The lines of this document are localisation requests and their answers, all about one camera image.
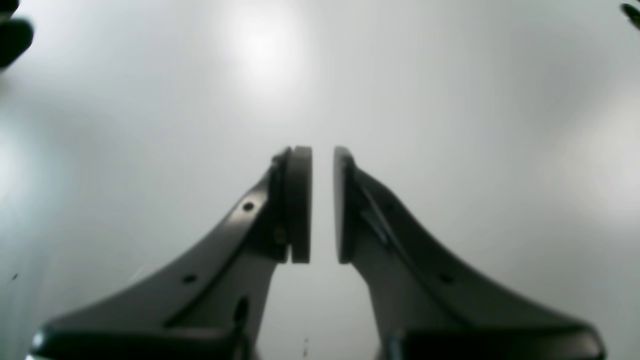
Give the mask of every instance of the hole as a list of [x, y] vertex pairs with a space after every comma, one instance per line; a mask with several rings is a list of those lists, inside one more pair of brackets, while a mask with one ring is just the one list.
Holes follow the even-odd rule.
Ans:
[[234, 322], [238, 326], [244, 325], [246, 318], [249, 315], [249, 299], [242, 297], [236, 305], [236, 311], [234, 312]]
[[198, 277], [196, 275], [193, 275], [193, 274], [185, 275], [182, 278], [182, 282], [184, 282], [185, 284], [191, 284], [192, 282], [195, 282], [196, 280], [198, 280]]
[[453, 284], [453, 277], [449, 274], [440, 274], [440, 276], [438, 277], [440, 278], [440, 281], [444, 282], [447, 285]]

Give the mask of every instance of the black object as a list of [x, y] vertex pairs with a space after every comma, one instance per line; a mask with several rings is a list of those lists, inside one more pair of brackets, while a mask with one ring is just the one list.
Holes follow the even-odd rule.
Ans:
[[16, 10], [18, 10], [18, 0], [0, 0], [0, 15], [11, 16]]
[[627, 16], [631, 25], [640, 30], [640, 11], [629, 4], [621, 4], [620, 9]]
[[387, 359], [605, 357], [590, 325], [514, 294], [445, 249], [343, 147], [334, 177], [338, 258], [369, 285]]
[[17, 0], [0, 0], [0, 69], [11, 65], [33, 41], [28, 21], [10, 19], [17, 8]]
[[54, 360], [251, 359], [271, 275], [309, 262], [311, 149], [287, 148], [198, 244], [152, 277], [35, 336]]

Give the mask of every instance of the metal bracket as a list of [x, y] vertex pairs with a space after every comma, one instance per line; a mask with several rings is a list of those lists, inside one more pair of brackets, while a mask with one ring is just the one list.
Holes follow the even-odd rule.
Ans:
[[227, 216], [167, 267], [47, 323], [32, 354], [55, 360], [251, 359], [271, 275], [309, 262], [311, 149], [287, 148]]
[[589, 324], [527, 300], [438, 243], [398, 198], [335, 149], [338, 259], [369, 285], [387, 359], [603, 359]]

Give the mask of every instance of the white background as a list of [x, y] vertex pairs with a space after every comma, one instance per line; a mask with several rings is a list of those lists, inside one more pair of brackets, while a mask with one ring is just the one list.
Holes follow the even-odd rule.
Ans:
[[0, 359], [177, 257], [296, 144], [312, 264], [275, 272], [265, 360], [377, 351], [337, 264], [335, 145], [470, 264], [637, 358], [640, 33], [618, 6], [24, 0], [33, 46], [0, 75]]

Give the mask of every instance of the white backdrop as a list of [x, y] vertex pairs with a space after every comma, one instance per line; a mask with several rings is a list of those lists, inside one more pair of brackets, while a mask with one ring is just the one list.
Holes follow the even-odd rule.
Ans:
[[609, 359], [640, 353], [640, 33], [616, 1], [19, 13], [36, 35], [0, 75], [0, 359], [177, 257], [296, 144], [314, 149], [312, 264], [276, 270], [265, 360], [377, 350], [366, 285], [335, 254], [338, 144], [480, 271], [593, 322]]

